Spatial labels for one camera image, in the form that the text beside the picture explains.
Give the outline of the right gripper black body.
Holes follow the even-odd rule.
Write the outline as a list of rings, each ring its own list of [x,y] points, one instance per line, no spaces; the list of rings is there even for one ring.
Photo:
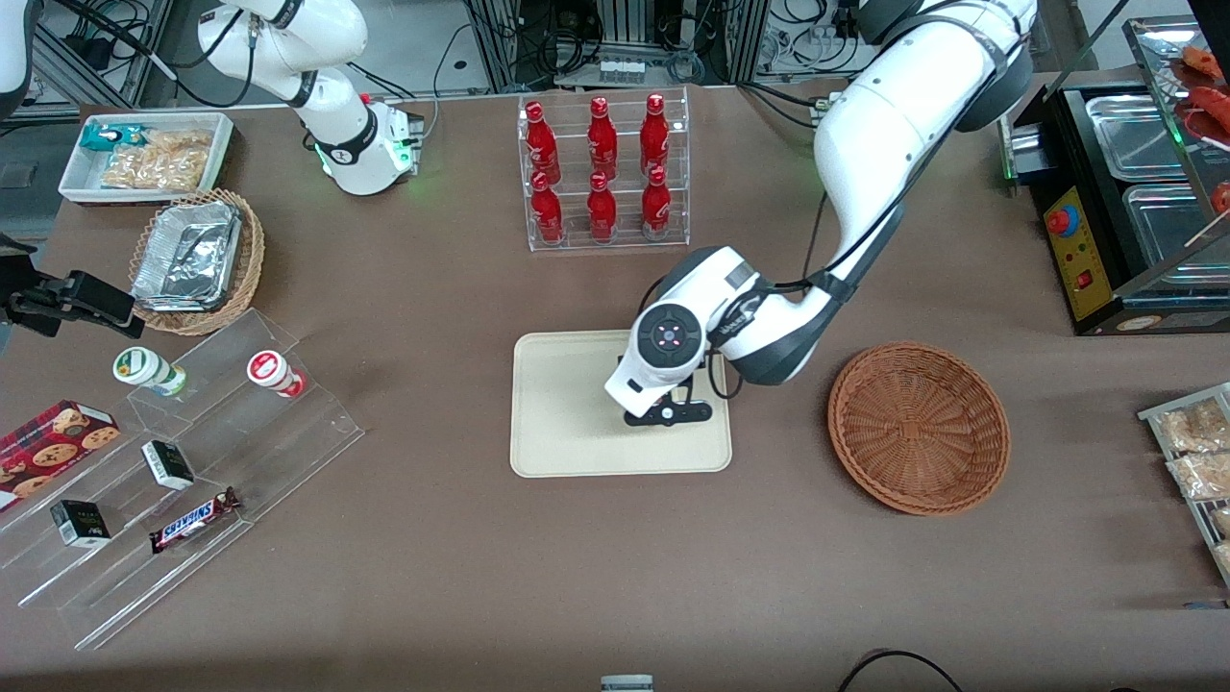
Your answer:
[[[1,238],[1,302],[6,323],[47,337],[57,336],[62,321],[73,320],[66,289],[73,279],[57,279],[34,268],[36,248]]]

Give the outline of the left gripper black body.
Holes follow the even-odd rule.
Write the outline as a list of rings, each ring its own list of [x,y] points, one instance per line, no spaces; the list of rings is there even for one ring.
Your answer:
[[[658,399],[643,415],[625,412],[630,428],[672,428],[673,425],[710,422],[713,408],[706,399]]]

